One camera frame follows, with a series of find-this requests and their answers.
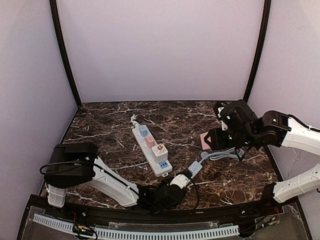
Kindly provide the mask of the light blue power strip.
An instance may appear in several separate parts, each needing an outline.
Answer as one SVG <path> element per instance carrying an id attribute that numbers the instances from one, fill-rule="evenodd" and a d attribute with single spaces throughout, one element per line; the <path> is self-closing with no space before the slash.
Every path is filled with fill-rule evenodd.
<path id="1" fill-rule="evenodd" d="M 229 148 L 224 151 L 216 151 L 212 153 L 208 153 L 206 151 L 201 153 L 201 160 L 200 161 L 194 161 L 188 169 L 184 170 L 182 172 L 183 175 L 187 177 L 187 179 L 193 179 L 203 168 L 202 163 L 206 160 L 210 161 L 218 161 L 225 158 L 230 158 L 234 160 L 242 161 L 244 156 L 246 155 L 245 151 L 242 148 Z"/>

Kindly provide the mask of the white cube socket adapter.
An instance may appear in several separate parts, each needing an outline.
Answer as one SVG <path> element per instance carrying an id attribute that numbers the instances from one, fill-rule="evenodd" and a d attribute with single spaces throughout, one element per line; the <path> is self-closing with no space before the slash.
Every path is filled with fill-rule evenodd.
<path id="1" fill-rule="evenodd" d="M 159 164 L 168 159 L 168 150 L 164 144 L 160 143 L 151 148 L 151 152 L 153 154 L 154 162 Z"/>

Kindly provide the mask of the small pink charger plug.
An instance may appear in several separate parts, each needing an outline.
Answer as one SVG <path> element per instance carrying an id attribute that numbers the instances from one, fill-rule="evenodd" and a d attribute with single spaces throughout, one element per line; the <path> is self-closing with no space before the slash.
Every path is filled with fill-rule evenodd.
<path id="1" fill-rule="evenodd" d="M 152 147 L 154 147 L 156 145 L 155 139 L 152 135 L 148 135 L 144 138 L 146 145 L 149 149 L 151 149 Z"/>

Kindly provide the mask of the white multicolour power strip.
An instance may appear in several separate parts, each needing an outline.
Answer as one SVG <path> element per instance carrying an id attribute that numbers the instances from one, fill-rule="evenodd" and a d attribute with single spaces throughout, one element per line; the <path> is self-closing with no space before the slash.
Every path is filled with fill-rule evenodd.
<path id="1" fill-rule="evenodd" d="M 169 151 L 163 143 L 157 143 L 149 128 L 137 121 L 133 114 L 130 118 L 132 134 L 145 159 L 156 177 L 167 177 L 173 170 L 168 160 Z"/>

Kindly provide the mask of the small blue charger plug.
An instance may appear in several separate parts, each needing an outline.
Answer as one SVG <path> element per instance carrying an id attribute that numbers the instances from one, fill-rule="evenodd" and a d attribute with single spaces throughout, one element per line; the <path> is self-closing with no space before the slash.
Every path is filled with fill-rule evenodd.
<path id="1" fill-rule="evenodd" d="M 145 138 L 149 135 L 149 129 L 146 125 L 140 125 L 138 129 L 142 138 Z"/>

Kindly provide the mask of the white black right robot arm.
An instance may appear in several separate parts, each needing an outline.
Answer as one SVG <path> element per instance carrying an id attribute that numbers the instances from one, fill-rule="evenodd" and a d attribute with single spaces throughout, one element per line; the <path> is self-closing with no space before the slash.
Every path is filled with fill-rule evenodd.
<path id="1" fill-rule="evenodd" d="M 221 127 L 201 134 L 203 149 L 212 151 L 234 150 L 247 147 L 259 150 L 264 146 L 299 149 L 314 155 L 320 154 L 319 129 L 303 123 L 296 116 L 270 110 L 257 117 L 243 100 L 229 104 L 217 102 L 214 112 Z M 275 205 L 320 189 L 320 166 L 317 164 L 286 181 L 268 184 L 264 187 L 260 201 Z"/>

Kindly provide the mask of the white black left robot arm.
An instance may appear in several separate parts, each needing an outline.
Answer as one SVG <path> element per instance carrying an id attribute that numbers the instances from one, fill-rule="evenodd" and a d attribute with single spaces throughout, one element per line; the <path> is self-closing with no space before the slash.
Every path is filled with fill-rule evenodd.
<path id="1" fill-rule="evenodd" d="M 88 185 L 138 213 L 173 209 L 186 195 L 184 185 L 174 180 L 143 186 L 124 179 L 103 162 L 93 143 L 56 145 L 39 172 L 48 185 L 48 204 L 56 208 L 63 208 L 68 189 L 79 185 Z"/>

